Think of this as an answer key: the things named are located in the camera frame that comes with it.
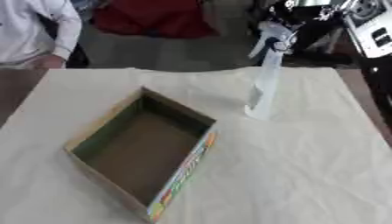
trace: white shirt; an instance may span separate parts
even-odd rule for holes
[[[53,40],[37,13],[59,23]],[[81,33],[81,19],[69,0],[0,0],[0,65],[53,53],[67,60]]]

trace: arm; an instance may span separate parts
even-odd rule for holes
[[[81,34],[81,19],[69,0],[28,0],[31,9],[59,24],[52,54],[68,60]]]

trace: red object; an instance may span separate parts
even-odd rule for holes
[[[195,39],[217,32],[203,20],[198,0],[112,0],[94,12],[103,32]]]

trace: white tablecloth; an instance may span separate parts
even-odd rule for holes
[[[141,85],[217,118],[220,132],[159,223],[392,223],[392,154],[337,73],[284,69],[260,122],[243,114],[257,71],[50,72],[0,130],[0,223],[142,223],[62,152]]]

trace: cardboard box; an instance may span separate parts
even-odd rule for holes
[[[156,222],[214,144],[215,120],[142,88],[66,145],[91,179]]]

